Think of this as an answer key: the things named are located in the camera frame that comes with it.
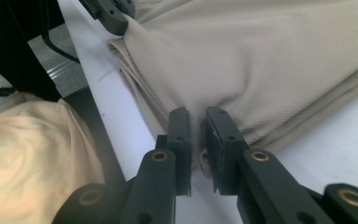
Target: cord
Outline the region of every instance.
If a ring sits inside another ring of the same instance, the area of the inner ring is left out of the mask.
[[[42,20],[42,39],[45,42],[45,44],[55,52],[61,54],[63,57],[72,60],[75,63],[80,63],[77,57],[74,57],[68,54],[67,52],[63,51],[62,49],[59,49],[51,42],[49,36],[48,0],[39,0],[39,7],[40,7],[41,20]]]

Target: white tabletop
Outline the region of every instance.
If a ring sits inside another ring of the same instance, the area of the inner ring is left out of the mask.
[[[118,72],[106,42],[116,38],[94,21],[78,0],[59,0],[89,87],[124,176],[136,175],[143,155],[154,148],[134,97]],[[358,187],[358,98],[277,154],[297,181],[320,193],[331,183]],[[242,223],[236,197],[213,194],[212,180],[192,175],[191,198],[178,197],[176,223]]]

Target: white table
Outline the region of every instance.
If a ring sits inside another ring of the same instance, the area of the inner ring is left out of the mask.
[[[115,36],[94,21],[77,0],[59,0],[77,55],[124,176],[136,175],[154,148],[140,110],[118,72],[106,41]],[[297,181],[320,193],[330,183],[358,187],[358,98],[277,154]],[[212,180],[192,175],[191,198],[178,197],[176,223],[241,223],[236,197],[213,194]]]

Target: floor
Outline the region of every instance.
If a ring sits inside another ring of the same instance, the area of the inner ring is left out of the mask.
[[[50,30],[50,38],[57,47],[76,56],[74,44],[72,43],[65,24]],[[39,62],[56,83],[57,89],[62,97],[66,97],[88,86],[80,64],[74,63],[48,48],[41,36],[30,40],[28,43]],[[0,88],[10,86],[11,85],[0,76]]]

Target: cream fabric pile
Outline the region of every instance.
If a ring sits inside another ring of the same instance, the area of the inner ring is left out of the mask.
[[[171,110],[189,110],[206,175],[207,106],[225,109],[252,147],[276,151],[358,95],[358,1],[134,3],[108,46],[145,113],[165,128]]]
[[[86,124],[66,102],[33,99],[0,112],[0,223],[51,223],[69,195],[92,182],[104,182],[103,170]]]

